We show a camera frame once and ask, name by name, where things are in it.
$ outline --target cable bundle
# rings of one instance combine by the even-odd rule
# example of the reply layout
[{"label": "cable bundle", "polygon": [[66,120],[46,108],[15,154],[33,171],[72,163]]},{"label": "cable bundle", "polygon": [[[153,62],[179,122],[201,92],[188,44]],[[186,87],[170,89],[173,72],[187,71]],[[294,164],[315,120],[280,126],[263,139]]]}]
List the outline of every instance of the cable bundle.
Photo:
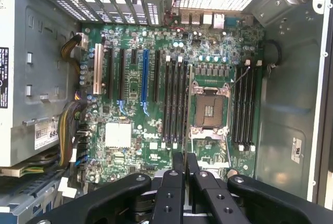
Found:
[{"label": "cable bundle", "polygon": [[75,67],[77,73],[80,73],[80,66],[79,63],[70,57],[71,52],[73,51],[74,47],[79,44],[82,40],[82,36],[77,34],[73,38],[71,38],[68,42],[66,42],[62,49],[61,49],[61,57],[65,62],[69,62]]},{"label": "cable bundle", "polygon": [[86,101],[77,100],[68,102],[59,117],[58,135],[60,142],[59,167],[66,168],[72,157],[73,141],[76,133],[75,121],[87,106]]}]

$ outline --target green circuit board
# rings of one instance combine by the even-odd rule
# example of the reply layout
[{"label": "green circuit board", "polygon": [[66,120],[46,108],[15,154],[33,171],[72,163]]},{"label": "green circuit board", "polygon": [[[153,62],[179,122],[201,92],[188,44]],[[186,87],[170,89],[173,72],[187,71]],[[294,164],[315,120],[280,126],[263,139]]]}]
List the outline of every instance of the green circuit board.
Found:
[{"label": "green circuit board", "polygon": [[[186,138],[183,142],[172,144],[165,144],[162,136],[167,56],[171,60],[177,60],[181,56],[183,62],[186,61],[188,64],[186,79],[191,103],[186,108],[184,106],[184,110],[189,112],[189,127],[195,125],[197,111],[196,96],[190,92],[194,81],[201,87],[221,88],[227,85],[230,88],[236,81],[236,66],[239,63],[245,60],[250,60],[252,63],[262,60],[262,52],[258,49],[259,41],[264,38],[261,26],[244,27],[239,21],[236,22],[223,31],[190,26],[182,26],[177,29],[134,25],[83,25],[82,32],[89,39],[89,51],[83,53],[81,58],[81,65],[86,65],[87,68],[82,72],[81,78],[84,77],[84,84],[80,87],[81,97],[88,98],[90,103],[84,119],[81,120],[81,124],[87,124],[91,132],[88,137],[87,181],[95,183],[114,181],[133,172],[153,176],[159,169],[170,169],[172,154],[184,151],[185,147],[189,152],[195,152],[198,160],[207,164],[224,163],[224,166],[216,171],[221,177],[225,176],[228,167],[234,168],[242,174],[253,176],[255,152],[238,151],[232,144],[230,135],[227,136],[224,143],[209,138],[200,140]],[[106,89],[108,87],[106,81],[110,74],[107,55],[103,60],[103,93],[93,95],[92,91],[93,48],[95,48],[95,44],[99,43],[103,43],[105,53],[109,49],[113,51],[111,98]],[[121,49],[125,51],[123,112],[119,105]],[[137,51],[135,62],[132,60],[132,50],[134,49]],[[149,116],[145,114],[140,103],[144,49],[150,50],[147,80]],[[153,84],[157,79],[154,73],[156,50],[161,53],[161,63],[158,70],[158,97],[157,100],[153,100]],[[259,88],[261,79],[258,79],[256,83]],[[223,101],[223,109],[228,109],[229,100],[231,111],[223,110],[223,126],[227,124],[228,114],[232,122],[232,90],[230,90],[230,97]],[[255,100],[254,128],[257,129],[260,100],[258,90]],[[117,133],[121,138],[126,139],[124,140],[125,147],[122,147],[122,144],[119,147],[106,145],[110,136],[107,133],[107,125],[110,123],[122,123],[126,130],[130,130],[129,140],[127,140],[128,135]]]}]

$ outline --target blue pcie slot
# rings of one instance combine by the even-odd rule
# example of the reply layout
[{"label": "blue pcie slot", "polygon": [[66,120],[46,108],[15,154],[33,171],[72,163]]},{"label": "blue pcie slot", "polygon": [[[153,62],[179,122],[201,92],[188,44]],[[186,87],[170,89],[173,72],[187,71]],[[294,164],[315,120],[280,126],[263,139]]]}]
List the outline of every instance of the blue pcie slot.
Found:
[{"label": "blue pcie slot", "polygon": [[142,88],[141,88],[141,105],[144,113],[149,116],[147,111],[147,90],[148,90],[148,70],[149,70],[149,50],[145,49],[143,54],[142,67]]}]

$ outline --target motherboard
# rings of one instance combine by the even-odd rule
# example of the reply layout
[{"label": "motherboard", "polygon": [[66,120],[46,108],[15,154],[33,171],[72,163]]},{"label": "motherboard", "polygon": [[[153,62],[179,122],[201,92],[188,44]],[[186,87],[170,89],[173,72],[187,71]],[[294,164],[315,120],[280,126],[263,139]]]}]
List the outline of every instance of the motherboard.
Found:
[{"label": "motherboard", "polygon": [[253,176],[264,39],[261,26],[225,29],[84,24],[80,122],[89,130],[86,180],[172,167],[194,152],[201,169]]}]

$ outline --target screw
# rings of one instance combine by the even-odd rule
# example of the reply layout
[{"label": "screw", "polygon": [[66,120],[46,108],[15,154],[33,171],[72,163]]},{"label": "screw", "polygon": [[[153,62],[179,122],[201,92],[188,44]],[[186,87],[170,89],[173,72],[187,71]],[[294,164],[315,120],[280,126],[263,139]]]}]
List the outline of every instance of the screw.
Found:
[{"label": "screw", "polygon": [[37,224],[51,224],[51,222],[49,220],[41,220]]},{"label": "screw", "polygon": [[176,171],[173,170],[173,171],[171,171],[171,172],[169,173],[169,175],[170,175],[170,176],[177,176],[178,173],[177,173]]},{"label": "screw", "polygon": [[241,178],[241,177],[239,177],[239,176],[237,176],[237,177],[235,177],[235,181],[236,181],[237,183],[242,183],[242,182],[244,182],[244,179]]},{"label": "screw", "polygon": [[202,177],[206,177],[206,176],[208,176],[208,173],[205,172],[205,171],[201,171],[201,172],[199,173],[199,175],[201,175]]},{"label": "screw", "polygon": [[146,178],[144,178],[143,176],[138,176],[138,178],[136,180],[137,181],[144,181],[144,180],[146,180]]}]

